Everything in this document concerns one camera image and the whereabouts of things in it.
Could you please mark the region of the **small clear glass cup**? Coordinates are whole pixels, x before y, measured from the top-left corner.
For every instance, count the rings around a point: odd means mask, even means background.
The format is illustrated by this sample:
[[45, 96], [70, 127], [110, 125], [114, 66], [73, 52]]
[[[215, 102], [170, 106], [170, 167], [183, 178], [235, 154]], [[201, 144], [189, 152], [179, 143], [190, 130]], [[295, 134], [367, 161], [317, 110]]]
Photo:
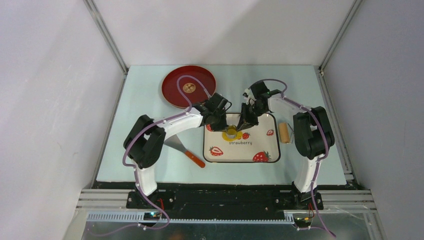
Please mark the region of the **small clear glass cup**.
[[235, 139], [238, 131], [234, 125], [229, 125], [225, 131], [225, 135], [228, 139]]

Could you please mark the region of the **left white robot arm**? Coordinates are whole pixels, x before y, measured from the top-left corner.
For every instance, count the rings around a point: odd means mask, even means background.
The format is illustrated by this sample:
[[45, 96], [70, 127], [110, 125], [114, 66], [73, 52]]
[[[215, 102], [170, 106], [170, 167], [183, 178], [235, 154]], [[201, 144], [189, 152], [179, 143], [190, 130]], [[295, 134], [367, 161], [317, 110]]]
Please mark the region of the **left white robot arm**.
[[190, 103], [176, 115], [154, 119], [144, 114], [137, 119], [124, 140], [122, 163], [133, 168], [135, 186], [141, 192], [138, 201], [145, 208], [153, 208], [158, 202], [155, 164], [165, 141], [183, 131], [207, 125], [214, 132], [225, 131], [227, 105], [231, 102], [214, 93], [204, 101]]

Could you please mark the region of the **orange handled spatula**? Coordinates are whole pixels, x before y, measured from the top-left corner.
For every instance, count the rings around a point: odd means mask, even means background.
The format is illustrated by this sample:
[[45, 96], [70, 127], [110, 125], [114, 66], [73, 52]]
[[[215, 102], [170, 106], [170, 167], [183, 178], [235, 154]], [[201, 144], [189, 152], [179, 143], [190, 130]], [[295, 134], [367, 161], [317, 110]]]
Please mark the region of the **orange handled spatula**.
[[164, 144], [170, 148], [173, 148], [177, 151], [183, 153], [187, 158], [189, 158], [192, 162], [194, 162], [198, 167], [205, 168], [206, 164], [200, 160], [195, 154], [193, 154], [190, 150], [188, 150], [180, 138], [175, 134], [170, 136], [164, 141]]

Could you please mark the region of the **yellow dough piece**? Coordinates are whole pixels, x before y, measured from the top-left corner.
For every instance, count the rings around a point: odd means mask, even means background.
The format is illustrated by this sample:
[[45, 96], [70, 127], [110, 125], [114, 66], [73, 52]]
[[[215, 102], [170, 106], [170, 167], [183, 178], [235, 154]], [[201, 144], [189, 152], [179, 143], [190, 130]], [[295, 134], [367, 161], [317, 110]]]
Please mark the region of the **yellow dough piece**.
[[222, 138], [227, 142], [232, 142], [236, 140], [240, 140], [243, 137], [242, 131], [236, 131], [235, 129], [227, 129], [222, 133]]

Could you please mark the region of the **round red plate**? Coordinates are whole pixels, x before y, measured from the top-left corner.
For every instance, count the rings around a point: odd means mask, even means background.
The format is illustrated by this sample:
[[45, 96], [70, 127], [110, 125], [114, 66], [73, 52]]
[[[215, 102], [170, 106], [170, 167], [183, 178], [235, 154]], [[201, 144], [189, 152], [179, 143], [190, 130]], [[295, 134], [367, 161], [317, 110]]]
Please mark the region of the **round red plate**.
[[212, 96], [216, 91], [217, 84], [215, 76], [201, 66], [181, 66], [168, 73], [162, 81], [162, 95], [172, 106], [184, 109], [189, 104], [177, 86], [190, 102], [195, 104], [208, 99], [205, 90]]

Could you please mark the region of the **strawberry print tray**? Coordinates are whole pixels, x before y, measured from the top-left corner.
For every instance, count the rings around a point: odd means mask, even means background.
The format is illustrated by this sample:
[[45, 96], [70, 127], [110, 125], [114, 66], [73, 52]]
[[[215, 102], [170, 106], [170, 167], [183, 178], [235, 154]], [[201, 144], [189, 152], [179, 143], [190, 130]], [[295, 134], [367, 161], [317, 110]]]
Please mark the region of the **strawberry print tray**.
[[242, 138], [225, 141], [223, 132], [204, 127], [203, 157], [211, 163], [275, 163], [281, 157], [277, 123], [266, 113], [258, 118], [258, 125], [242, 130]]

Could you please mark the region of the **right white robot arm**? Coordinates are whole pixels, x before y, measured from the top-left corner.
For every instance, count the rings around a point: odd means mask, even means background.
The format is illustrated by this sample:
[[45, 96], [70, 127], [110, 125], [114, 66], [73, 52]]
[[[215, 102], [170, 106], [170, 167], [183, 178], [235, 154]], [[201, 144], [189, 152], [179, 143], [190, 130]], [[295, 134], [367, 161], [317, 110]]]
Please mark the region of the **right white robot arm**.
[[285, 95], [285, 90], [270, 90], [262, 79], [249, 86], [243, 93], [245, 102], [237, 131], [247, 130], [259, 124], [258, 118], [265, 113], [280, 113], [291, 120], [294, 144], [304, 160], [293, 182], [297, 191], [291, 194], [291, 204], [304, 209], [311, 202], [312, 192], [317, 187], [317, 177], [323, 159], [335, 144], [334, 133], [322, 106], [308, 107]]

